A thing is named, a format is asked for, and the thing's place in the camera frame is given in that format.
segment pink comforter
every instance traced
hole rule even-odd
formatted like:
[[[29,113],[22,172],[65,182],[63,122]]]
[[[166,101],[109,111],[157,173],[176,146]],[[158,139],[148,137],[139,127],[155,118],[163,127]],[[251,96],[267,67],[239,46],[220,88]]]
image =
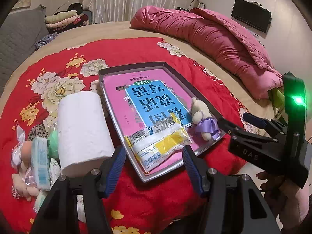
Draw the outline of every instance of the pink comforter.
[[[131,26],[188,41],[238,76],[255,99],[268,98],[268,90],[283,85],[265,48],[243,26],[217,12],[147,6],[137,11]]]

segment toilet paper roll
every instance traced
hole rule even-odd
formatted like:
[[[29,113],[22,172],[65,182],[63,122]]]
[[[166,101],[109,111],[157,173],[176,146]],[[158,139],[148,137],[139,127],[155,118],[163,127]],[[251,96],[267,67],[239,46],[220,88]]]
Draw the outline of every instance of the toilet paper roll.
[[[58,108],[59,157],[62,173],[84,176],[112,156],[114,146],[101,100],[92,91],[64,97]]]

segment glowing green light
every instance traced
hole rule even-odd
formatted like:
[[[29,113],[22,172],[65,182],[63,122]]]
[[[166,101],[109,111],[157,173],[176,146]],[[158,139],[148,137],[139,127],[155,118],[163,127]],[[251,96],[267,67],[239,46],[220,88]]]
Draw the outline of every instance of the glowing green light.
[[[303,97],[301,97],[301,96],[292,96],[292,98],[294,99],[294,101],[295,101],[295,103],[296,103],[297,105],[303,105],[303,106],[305,106],[305,102],[304,102]]]

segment hand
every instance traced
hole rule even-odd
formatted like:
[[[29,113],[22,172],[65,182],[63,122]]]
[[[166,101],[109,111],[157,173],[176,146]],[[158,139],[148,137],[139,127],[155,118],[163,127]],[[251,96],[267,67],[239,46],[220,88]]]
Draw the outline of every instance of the hand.
[[[279,186],[284,179],[283,176],[274,176],[266,172],[258,173],[256,176],[258,179],[268,180],[260,186],[266,191]],[[273,215],[275,217],[280,215],[280,221],[285,229],[299,226],[309,211],[308,182],[301,189],[291,180],[286,179],[279,187],[279,191],[280,193],[276,193],[274,190],[268,191],[264,195]]]

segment wall-mounted black monitor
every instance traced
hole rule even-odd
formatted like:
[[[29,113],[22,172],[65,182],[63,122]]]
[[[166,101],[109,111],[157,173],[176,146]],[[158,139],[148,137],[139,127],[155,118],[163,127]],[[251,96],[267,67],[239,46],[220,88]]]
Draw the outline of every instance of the wall-mounted black monitor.
[[[232,17],[261,32],[266,32],[271,22],[271,12],[257,4],[244,0],[235,0]]]

